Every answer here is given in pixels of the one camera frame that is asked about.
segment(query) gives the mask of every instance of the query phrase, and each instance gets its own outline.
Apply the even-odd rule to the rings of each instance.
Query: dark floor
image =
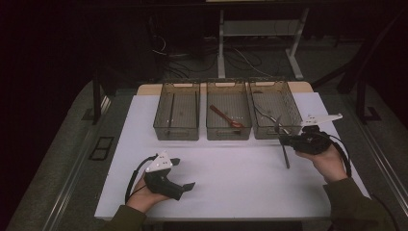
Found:
[[[334,42],[332,38],[325,38],[303,40],[300,43],[296,58],[305,81],[313,83],[345,64],[360,47],[359,43],[350,43],[341,44],[336,48]],[[284,48],[290,44],[289,41],[276,38],[255,39],[246,41],[244,44],[245,46],[233,42],[227,43],[230,45],[226,50],[227,77],[265,76],[266,73],[285,76],[288,81],[295,81],[284,53]],[[185,57],[170,64],[164,63],[166,67],[164,78],[216,78],[217,63],[214,63],[214,60],[217,54],[214,53],[214,48],[209,46],[208,54],[199,59]],[[249,66],[236,49],[246,56],[254,67],[264,73]],[[351,159],[366,188],[387,205],[400,230],[408,229],[407,213],[400,205],[403,202],[398,201],[395,196],[397,194],[395,179],[390,179],[381,170],[375,158],[378,153],[384,153],[395,175],[405,186],[408,182],[406,169],[408,156],[403,153],[408,150],[408,142],[406,142],[408,131],[378,93],[370,87],[367,91],[367,106],[373,107],[380,114],[381,120],[362,125],[354,113],[355,90],[348,95],[341,95],[336,91],[341,77],[315,91],[320,93],[329,113],[344,115],[343,119],[335,121],[335,126],[351,153]],[[105,221],[94,218],[93,214],[134,93],[135,90],[122,89],[118,90],[115,96],[109,97],[109,107],[103,111],[101,120],[96,125],[91,125],[89,120],[83,120],[84,114],[92,108],[91,84],[89,83],[78,94],[14,214],[8,230],[42,228],[44,230],[95,230],[103,225]],[[114,145],[106,161],[90,161],[88,155],[99,137],[114,137]],[[61,208],[58,213],[52,210],[54,205]],[[302,221],[304,231],[327,230],[329,224],[328,220]],[[256,230],[255,227],[265,227],[263,225],[265,224],[253,223],[248,226],[248,229],[242,230]]]

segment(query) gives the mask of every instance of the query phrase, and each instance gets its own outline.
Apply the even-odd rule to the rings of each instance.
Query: human hand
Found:
[[[139,182],[136,184],[134,192],[126,202],[126,205],[146,213],[155,204],[167,200],[169,197],[150,191],[144,182],[144,174],[145,172],[141,176]]]
[[[318,155],[311,155],[299,151],[296,151],[295,153],[299,157],[312,161],[315,168],[324,177],[324,180],[327,183],[347,178],[342,156],[333,144],[331,144],[327,150]]]

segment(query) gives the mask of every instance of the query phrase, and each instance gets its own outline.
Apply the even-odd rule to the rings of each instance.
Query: plastic storage bin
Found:
[[[153,127],[160,141],[198,141],[199,80],[163,83]]]
[[[255,139],[278,139],[274,127],[279,116],[280,134],[297,135],[300,132],[302,118],[287,82],[249,78],[248,87]]]
[[[215,112],[216,110],[242,126],[232,126],[231,122]],[[244,79],[208,79],[206,123],[209,141],[249,139],[252,123]]]

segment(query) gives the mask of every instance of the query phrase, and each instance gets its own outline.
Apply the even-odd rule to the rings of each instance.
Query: white table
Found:
[[[293,97],[303,117],[327,114],[317,93],[294,93]],[[179,185],[196,184],[179,201],[164,201],[150,210],[147,216],[152,221],[329,218],[330,204],[322,176],[290,147],[291,168],[286,169],[278,141],[255,140],[253,134],[248,141],[207,141],[204,94],[199,140],[158,141],[153,129],[158,102],[159,95],[134,96],[95,212],[97,218],[113,217],[124,203],[132,172],[146,157],[162,150],[170,158],[181,159],[168,179]],[[338,137],[331,122],[321,124],[320,129]],[[368,196],[354,167],[352,171],[357,185]]]

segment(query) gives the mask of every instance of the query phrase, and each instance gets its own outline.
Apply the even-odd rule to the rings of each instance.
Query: sleeve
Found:
[[[100,231],[139,231],[146,214],[126,205],[120,205],[115,216]]]
[[[339,231],[395,231],[387,210],[363,196],[352,178],[324,186],[331,204],[331,219]]]

